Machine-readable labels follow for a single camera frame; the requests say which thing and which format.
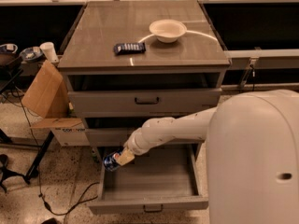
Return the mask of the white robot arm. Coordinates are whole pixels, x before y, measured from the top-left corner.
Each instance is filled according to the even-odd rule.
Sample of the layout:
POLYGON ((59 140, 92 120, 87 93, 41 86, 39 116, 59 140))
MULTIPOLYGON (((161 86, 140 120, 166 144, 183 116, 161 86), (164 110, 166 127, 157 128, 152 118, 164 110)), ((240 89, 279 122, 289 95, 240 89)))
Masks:
POLYGON ((299 224, 297 92, 245 92, 189 116, 149 119, 117 163, 175 139, 206 143, 211 224, 299 224))

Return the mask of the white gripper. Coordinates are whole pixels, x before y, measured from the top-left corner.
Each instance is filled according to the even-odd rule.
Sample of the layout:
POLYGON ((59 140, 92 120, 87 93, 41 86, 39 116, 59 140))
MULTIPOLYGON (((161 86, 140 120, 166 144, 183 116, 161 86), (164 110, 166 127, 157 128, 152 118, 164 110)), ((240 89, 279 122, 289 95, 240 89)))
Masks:
POLYGON ((128 149, 125 148, 116 157, 116 163, 120 166, 123 166, 132 161, 135 158, 135 155, 140 156, 150 150, 149 143, 143 137, 143 133, 140 128, 131 133, 130 137, 125 142, 125 146, 128 149))

